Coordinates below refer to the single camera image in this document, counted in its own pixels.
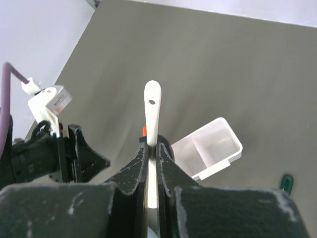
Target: orange object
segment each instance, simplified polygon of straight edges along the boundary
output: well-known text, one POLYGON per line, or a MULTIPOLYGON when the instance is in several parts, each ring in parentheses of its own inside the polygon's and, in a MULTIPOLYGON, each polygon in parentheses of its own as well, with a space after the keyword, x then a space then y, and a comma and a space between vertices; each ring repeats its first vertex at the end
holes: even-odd
POLYGON ((147 136, 147 126, 145 125, 142 129, 143 136, 147 136))

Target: white bin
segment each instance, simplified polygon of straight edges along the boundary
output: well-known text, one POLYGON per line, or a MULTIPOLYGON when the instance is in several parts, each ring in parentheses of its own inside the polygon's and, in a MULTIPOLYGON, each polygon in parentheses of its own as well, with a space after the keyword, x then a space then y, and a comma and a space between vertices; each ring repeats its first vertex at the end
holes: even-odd
POLYGON ((224 118, 217 118, 172 144, 175 163, 203 180, 239 159, 242 144, 224 118))

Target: green object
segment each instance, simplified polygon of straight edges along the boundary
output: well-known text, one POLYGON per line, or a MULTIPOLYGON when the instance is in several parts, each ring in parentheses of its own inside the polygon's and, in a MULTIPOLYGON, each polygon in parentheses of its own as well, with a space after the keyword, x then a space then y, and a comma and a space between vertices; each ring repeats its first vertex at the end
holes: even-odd
POLYGON ((287 192, 288 195, 291 195, 292 188, 294 185, 294 178, 291 175, 284 175, 281 181, 281 186, 279 187, 283 191, 287 192))

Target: white plastic spoon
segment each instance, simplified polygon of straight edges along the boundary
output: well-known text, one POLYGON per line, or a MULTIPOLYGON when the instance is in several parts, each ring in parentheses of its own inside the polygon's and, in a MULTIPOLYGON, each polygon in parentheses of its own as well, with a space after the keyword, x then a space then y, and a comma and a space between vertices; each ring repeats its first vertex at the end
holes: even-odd
MULTIPOLYGON (((154 149, 158 142, 159 107, 161 88, 158 82, 149 81, 144 88, 144 108, 147 128, 147 144, 154 149)), ((149 155, 148 207, 158 207, 158 182, 155 155, 149 155)))

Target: scuffed black surface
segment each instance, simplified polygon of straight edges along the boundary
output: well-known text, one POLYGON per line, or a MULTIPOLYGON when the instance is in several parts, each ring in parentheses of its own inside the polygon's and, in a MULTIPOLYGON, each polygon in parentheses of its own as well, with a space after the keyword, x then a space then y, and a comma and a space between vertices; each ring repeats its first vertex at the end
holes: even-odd
POLYGON ((164 143, 156 147, 156 163, 158 177, 159 232, 161 237, 179 237, 175 205, 170 201, 176 186, 200 187, 191 177, 172 161, 164 143))
MULTIPOLYGON (((139 142, 147 142, 147 137, 143 136, 139 138, 139 142)), ((158 143, 163 143, 165 145, 165 148, 169 154, 169 156, 171 157, 172 161, 175 161, 175 157, 174 157, 174 151, 173 148, 170 146, 169 141, 162 135, 158 135, 158 143)))
POLYGON ((0 194, 0 237, 106 237, 115 184, 10 185, 0 194))
POLYGON ((309 237, 296 205, 278 190, 178 187, 174 204, 178 226, 187 235, 180 237, 309 237))
POLYGON ((168 196, 176 186, 200 186, 172 161, 163 143, 157 145, 156 158, 158 184, 164 187, 168 196))
POLYGON ((114 182, 125 193, 133 193, 137 188, 140 179, 145 180, 144 169, 147 172, 148 162, 148 146, 145 142, 141 142, 134 156, 126 166, 119 172, 107 179, 105 182, 114 182))

